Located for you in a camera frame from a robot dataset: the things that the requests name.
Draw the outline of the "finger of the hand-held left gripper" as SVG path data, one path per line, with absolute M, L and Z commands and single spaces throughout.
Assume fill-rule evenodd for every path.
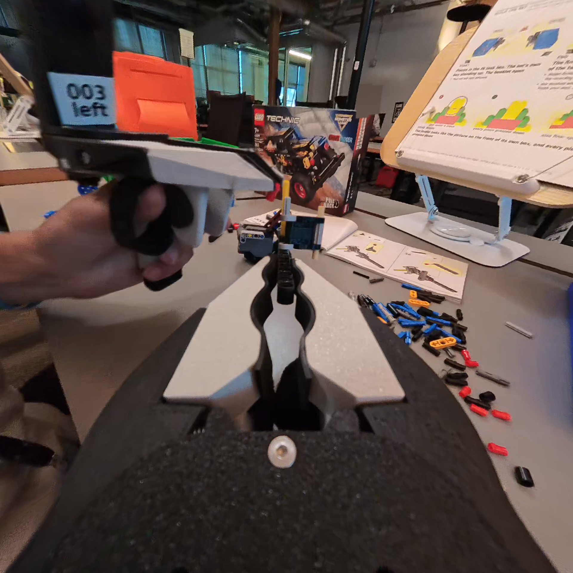
M 147 137 L 150 173 L 159 183 L 270 192 L 278 172 L 252 148 Z

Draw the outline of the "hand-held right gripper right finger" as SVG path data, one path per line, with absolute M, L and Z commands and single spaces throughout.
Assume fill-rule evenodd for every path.
M 402 402 L 405 391 L 358 304 L 295 259 L 295 317 L 309 400 L 326 419 L 357 407 Z

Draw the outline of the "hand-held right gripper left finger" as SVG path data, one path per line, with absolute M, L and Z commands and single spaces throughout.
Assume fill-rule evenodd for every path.
M 224 410 L 237 426 L 258 426 L 252 407 L 273 391 L 264 324 L 273 312 L 263 258 L 207 306 L 163 398 Z

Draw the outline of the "black lego beam assembly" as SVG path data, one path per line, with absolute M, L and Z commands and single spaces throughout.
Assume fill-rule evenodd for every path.
M 278 222 L 273 225 L 278 237 L 276 250 L 277 303 L 290 305 L 294 302 L 296 284 L 293 271 L 293 250 L 309 250 L 318 256 L 325 218 L 310 215 L 296 215 L 291 211 L 290 180 L 281 184 L 281 209 Z

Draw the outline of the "person's left forearm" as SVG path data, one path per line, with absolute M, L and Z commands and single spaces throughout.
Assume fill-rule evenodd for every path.
M 30 308 L 47 298 L 49 273 L 30 231 L 1 233 L 1 309 Z

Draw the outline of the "pile of small lego pieces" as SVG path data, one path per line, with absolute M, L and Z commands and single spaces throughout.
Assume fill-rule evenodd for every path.
M 454 314 L 439 312 L 434 305 L 443 303 L 444 296 L 435 295 L 428 290 L 403 284 L 410 298 L 391 300 L 381 303 L 373 297 L 348 292 L 348 297 L 360 307 L 370 310 L 377 319 L 391 329 L 397 328 L 397 337 L 405 345 L 420 347 L 428 354 L 440 360 L 443 369 L 438 373 L 441 381 L 465 403 L 471 412 L 482 418 L 491 417 L 505 423 L 513 421 L 509 412 L 500 410 L 493 391 L 473 392 L 470 387 L 470 374 L 508 388 L 509 381 L 484 371 L 468 350 L 468 327 L 463 323 L 461 309 Z

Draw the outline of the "grey lego chassis model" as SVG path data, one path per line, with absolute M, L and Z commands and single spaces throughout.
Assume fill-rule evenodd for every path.
M 238 253 L 256 264 L 276 252 L 281 230 L 281 210 L 244 219 L 236 227 Z

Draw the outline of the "open lego instruction booklet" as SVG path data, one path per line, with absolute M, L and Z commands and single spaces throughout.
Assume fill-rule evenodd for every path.
M 378 277 L 428 290 L 457 303 L 462 301 L 466 263 L 359 230 L 353 221 L 324 218 L 320 253 Z

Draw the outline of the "lego set box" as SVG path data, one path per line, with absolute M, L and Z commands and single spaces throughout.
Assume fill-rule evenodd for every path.
M 354 210 L 374 115 L 316 107 L 253 107 L 254 148 L 285 179 L 292 204 Z

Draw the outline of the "person's left hand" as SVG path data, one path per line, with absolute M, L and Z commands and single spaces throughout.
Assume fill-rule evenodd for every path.
M 30 302 L 88 299 L 131 288 L 144 280 L 168 278 L 182 270 L 192 247 L 175 242 L 145 269 L 138 256 L 121 247 L 111 231 L 110 198 L 117 182 L 73 199 L 30 233 L 35 264 L 27 263 Z

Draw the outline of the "green plastic bin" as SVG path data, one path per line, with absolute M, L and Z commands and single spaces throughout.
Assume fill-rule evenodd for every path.
M 218 141 L 218 140 L 213 140 L 210 138 L 200 138 L 200 139 L 196 140 L 194 138 L 169 137 L 169 139 L 173 140 L 173 141 L 182 141 L 182 142 L 186 142 L 186 143 L 190 143 L 190 144 L 197 144 L 197 145 L 203 145 L 203 146 L 219 146 L 219 147 L 233 148 L 233 149 L 239 148 L 237 145 L 225 143 L 225 142 Z

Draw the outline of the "orange plastic box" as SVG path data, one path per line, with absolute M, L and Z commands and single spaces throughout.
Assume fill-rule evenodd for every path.
M 120 131 L 198 139 L 191 68 L 131 52 L 112 52 L 112 62 Z

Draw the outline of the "white tablet stand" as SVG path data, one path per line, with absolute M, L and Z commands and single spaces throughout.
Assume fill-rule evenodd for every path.
M 530 249 L 508 238 L 511 231 L 512 199 L 498 198 L 498 227 L 488 233 L 469 224 L 444 217 L 435 204 L 429 178 L 415 175 L 425 205 L 421 212 L 386 219 L 386 224 L 450 253 L 490 268 L 500 268 L 527 255 Z

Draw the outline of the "black pole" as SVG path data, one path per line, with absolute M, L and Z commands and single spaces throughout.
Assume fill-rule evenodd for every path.
M 349 110 L 355 110 L 356 108 L 356 100 L 358 96 L 359 84 L 361 81 L 363 61 L 366 53 L 369 29 L 375 2 L 376 1 L 364 1 L 362 6 L 361 21 L 356 40 L 354 62 L 352 65 L 352 73 L 350 76 L 347 95 L 347 109 Z

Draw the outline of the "instruction sheet on wooden board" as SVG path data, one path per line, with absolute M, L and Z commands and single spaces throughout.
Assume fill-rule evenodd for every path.
M 381 157 L 499 197 L 572 207 L 572 1 L 497 1 L 436 56 Z

